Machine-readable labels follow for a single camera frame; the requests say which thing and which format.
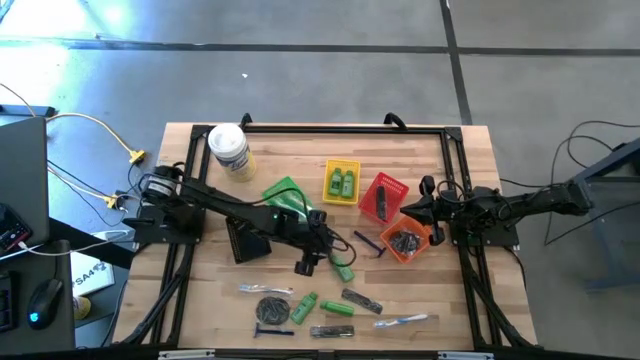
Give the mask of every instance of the black mouse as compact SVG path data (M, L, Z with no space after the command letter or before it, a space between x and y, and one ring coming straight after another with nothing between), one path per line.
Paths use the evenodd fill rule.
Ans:
M48 279L33 291L27 306L27 323L32 329L42 330L53 322L60 301L60 290L62 281Z

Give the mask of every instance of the yellow box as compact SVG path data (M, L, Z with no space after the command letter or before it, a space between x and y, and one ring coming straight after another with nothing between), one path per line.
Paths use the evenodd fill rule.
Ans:
M342 196L329 195L329 181L331 175L336 168L340 168L342 174L347 173L347 170L353 171L353 198L346 199ZM322 201L329 204L336 205L355 205L358 203L358 195L360 193L360 163L352 160L327 160L327 169L324 174L324 190L322 191Z

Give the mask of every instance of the keyboard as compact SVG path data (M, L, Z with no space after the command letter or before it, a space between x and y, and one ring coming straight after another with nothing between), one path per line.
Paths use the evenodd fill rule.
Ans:
M18 326L17 286L15 272L0 273L0 333Z

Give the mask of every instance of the red box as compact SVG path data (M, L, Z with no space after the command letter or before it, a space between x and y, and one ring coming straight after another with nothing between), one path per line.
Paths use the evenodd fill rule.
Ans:
M387 218L385 220L378 218L376 212L376 191L378 186L384 186L385 199L387 202ZM369 186L367 193L362 198L362 201L360 201L358 207L374 221L388 225L391 220L393 220L393 217L396 216L396 213L398 213L400 205L402 205L408 193L409 187L407 185L381 172L373 179L373 183Z

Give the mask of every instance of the green bottle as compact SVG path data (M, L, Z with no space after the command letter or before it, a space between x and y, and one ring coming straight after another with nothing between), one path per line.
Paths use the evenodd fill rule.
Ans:
M353 316L353 308L351 306L336 303L333 301L325 300L321 302L320 309L331 311L332 313L336 313L338 315Z
M329 195L340 196L340 190L342 189L342 172L340 168L333 170L331 174L331 180L329 181Z
M344 198L353 197L353 171L347 170L347 175L342 180L342 193L340 194Z
M350 267L336 265L336 264L338 265L345 264L345 262L342 261L342 259L340 259L337 255L331 254L329 256L331 256L331 262L332 262L331 265L333 265L333 268L336 269L336 271L338 272L338 275L340 276L340 279L342 279L342 282L349 282L353 280L354 277L356 277L353 271L351 271Z
M314 292L311 292L309 295L305 295L296 310L291 314L291 320L298 325L302 324L304 318L306 318L313 307L316 306L317 298L318 294Z

